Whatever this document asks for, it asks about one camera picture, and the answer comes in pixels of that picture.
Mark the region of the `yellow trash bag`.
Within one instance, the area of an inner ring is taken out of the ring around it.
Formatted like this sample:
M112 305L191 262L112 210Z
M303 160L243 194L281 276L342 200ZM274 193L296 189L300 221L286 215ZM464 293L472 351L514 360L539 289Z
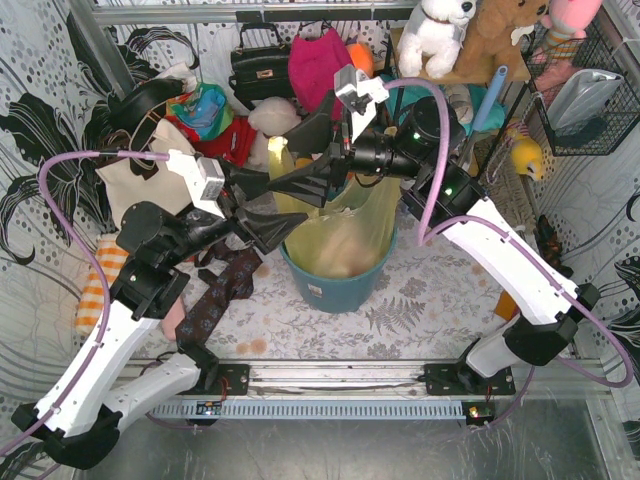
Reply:
M284 240L294 265L329 279L351 278L371 270L391 248L400 184L397 178L384 178L364 188L352 179L322 208L276 193L280 213L308 215Z

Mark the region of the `teal trash bin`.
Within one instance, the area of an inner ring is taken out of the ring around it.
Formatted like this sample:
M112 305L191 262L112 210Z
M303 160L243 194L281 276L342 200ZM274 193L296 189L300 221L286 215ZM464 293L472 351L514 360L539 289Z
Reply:
M302 270L291 260L284 244L279 252L289 267L298 293L307 304L324 313L342 314L357 311L371 297L395 249L396 240L397 228L394 228L385 256L366 272L343 279L319 277Z

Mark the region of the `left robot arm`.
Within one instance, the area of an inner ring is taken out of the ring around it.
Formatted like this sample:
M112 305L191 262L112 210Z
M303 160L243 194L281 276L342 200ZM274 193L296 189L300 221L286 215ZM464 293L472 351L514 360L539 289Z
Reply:
M189 277L177 265L231 233L269 253L308 218L304 213L258 215L238 206L224 211L218 202L235 167L175 150L150 158L183 178L194 207L207 219L179 219L150 202L126 211L117 243L130 255L114 283L103 286L96 327L50 392L12 416L25 435L42 441L50 458L76 469L96 466L131 423L161 402L218 382L218 358L202 342L189 340L165 366L122 388L113 386L187 285Z

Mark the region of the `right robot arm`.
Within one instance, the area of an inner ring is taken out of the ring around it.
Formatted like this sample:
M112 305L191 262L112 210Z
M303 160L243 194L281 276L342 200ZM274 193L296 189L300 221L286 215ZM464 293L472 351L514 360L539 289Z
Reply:
M469 253L515 300L520 312L502 329L472 343L448 368L470 391L519 361L545 366L574 338L599 298L591 284L562 276L506 223L478 182L449 162L449 146L464 130L442 93L413 103L397 134L331 133L322 156L277 177L272 190L325 205L329 189L348 173L413 179L403 200L420 219L419 237L437 234Z

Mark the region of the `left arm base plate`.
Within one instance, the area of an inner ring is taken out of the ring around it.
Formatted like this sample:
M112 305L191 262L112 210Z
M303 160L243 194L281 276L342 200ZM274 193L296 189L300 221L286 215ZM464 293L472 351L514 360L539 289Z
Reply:
M223 363L200 375L193 392L196 395L245 396L248 392L249 364Z

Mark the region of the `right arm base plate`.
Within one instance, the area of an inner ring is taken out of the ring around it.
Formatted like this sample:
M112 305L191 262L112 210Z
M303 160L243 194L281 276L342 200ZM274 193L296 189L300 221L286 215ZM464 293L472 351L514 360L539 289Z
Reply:
M417 380L433 396L507 396L516 393L510 367L485 378L464 363L427 363Z

